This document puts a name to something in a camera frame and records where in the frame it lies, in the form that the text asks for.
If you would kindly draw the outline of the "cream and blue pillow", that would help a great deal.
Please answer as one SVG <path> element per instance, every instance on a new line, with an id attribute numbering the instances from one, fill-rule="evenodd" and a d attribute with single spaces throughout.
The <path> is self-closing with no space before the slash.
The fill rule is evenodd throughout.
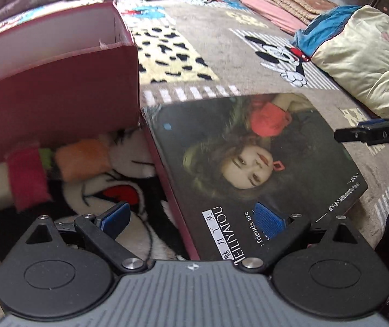
<path id="1" fill-rule="evenodd" d="M 316 17 L 292 44 L 372 113 L 389 118 L 389 16 L 347 5 Z"/>

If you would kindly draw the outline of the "orange clay bag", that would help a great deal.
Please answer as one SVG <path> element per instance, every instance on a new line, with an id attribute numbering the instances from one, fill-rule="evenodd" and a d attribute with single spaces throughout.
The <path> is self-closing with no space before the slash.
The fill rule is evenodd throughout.
<path id="1" fill-rule="evenodd" d="M 80 140 L 55 152 L 55 163 L 65 182 L 83 181 L 109 171 L 109 147 L 97 139 Z"/>

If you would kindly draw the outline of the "folded pink brown blankets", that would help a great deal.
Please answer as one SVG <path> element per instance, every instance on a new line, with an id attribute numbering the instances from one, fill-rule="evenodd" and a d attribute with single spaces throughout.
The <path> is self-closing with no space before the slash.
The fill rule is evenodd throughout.
<path id="1" fill-rule="evenodd" d="M 329 0 L 240 0 L 284 32 L 294 34 L 305 29 L 321 14 L 337 4 Z"/>

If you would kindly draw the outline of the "red cardboard box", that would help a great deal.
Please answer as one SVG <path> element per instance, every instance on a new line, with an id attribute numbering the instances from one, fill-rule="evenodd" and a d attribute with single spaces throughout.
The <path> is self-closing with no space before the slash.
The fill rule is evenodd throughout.
<path id="1" fill-rule="evenodd" d="M 135 126 L 138 51 L 112 2 L 74 4 L 0 30 L 0 162 Z"/>

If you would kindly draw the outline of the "crimson clay bag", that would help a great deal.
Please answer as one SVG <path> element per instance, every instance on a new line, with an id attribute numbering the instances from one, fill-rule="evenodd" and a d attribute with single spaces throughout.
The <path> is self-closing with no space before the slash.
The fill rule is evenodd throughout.
<path id="1" fill-rule="evenodd" d="M 5 161 L 14 206 L 19 213 L 51 200 L 39 146 L 15 149 Z"/>

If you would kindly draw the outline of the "Mickey Mouse bed blanket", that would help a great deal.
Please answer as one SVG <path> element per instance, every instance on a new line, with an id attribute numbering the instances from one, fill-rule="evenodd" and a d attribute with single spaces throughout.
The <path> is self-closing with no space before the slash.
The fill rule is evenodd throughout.
<path id="1" fill-rule="evenodd" d="M 293 54 L 289 36 L 236 0 L 229 0 L 225 8 L 200 0 L 109 2 L 116 5 L 137 47 L 140 110 L 211 98 L 300 93 L 331 128 L 354 126 L 369 118 L 332 78 L 307 58 Z M 48 14 L 92 3 L 102 2 L 47 4 L 4 20 L 0 30 L 32 19 L 37 11 Z M 109 147 L 112 168 L 83 181 L 63 181 L 54 159 L 57 149 L 80 140 L 56 147 L 25 143 L 13 149 L 39 146 L 51 200 L 21 213 L 14 205 L 0 210 L 0 262 L 38 216 L 72 221 L 81 214 L 103 213 L 120 201 L 131 207 L 129 225 L 118 237 L 121 244 L 142 259 L 188 258 L 139 119 L 135 126 L 85 139 Z"/>

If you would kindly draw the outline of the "box lid with portrait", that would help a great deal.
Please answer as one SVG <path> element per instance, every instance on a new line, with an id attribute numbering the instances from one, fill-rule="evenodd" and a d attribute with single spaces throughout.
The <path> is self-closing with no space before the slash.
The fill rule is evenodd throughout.
<path id="1" fill-rule="evenodd" d="M 260 202 L 316 229 L 367 190 L 349 152 L 300 93 L 148 106 L 145 135 L 189 257 L 239 262 L 266 242 Z"/>

